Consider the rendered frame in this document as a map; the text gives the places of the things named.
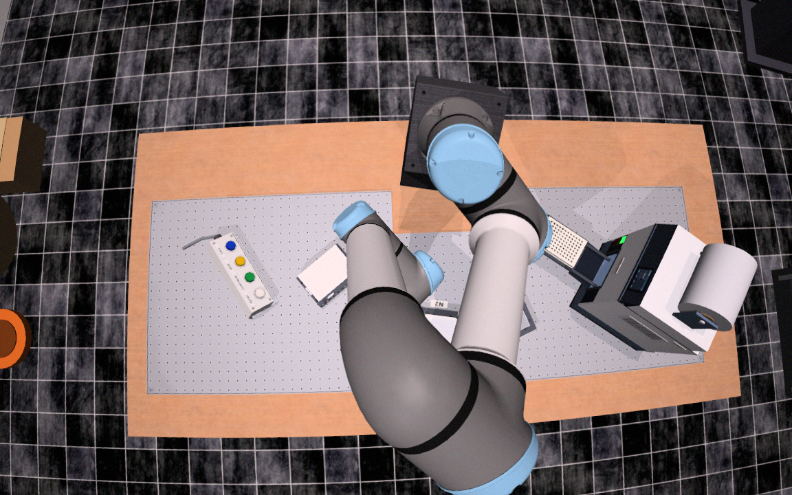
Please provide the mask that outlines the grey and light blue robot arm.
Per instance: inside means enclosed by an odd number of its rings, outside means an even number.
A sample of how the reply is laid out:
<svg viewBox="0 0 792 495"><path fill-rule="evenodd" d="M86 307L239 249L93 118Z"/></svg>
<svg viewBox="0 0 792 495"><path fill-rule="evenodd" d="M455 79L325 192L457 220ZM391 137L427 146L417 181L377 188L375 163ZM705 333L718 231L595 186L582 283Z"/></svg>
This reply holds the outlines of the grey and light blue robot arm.
<svg viewBox="0 0 792 495"><path fill-rule="evenodd" d="M472 226L452 344L420 306L442 283L442 267L412 254L376 210L355 201L333 223L346 243L344 369L372 430L443 491L509 495L540 449L516 363L528 262L550 245L552 223L470 98L432 104L417 143L434 187Z"/></svg>

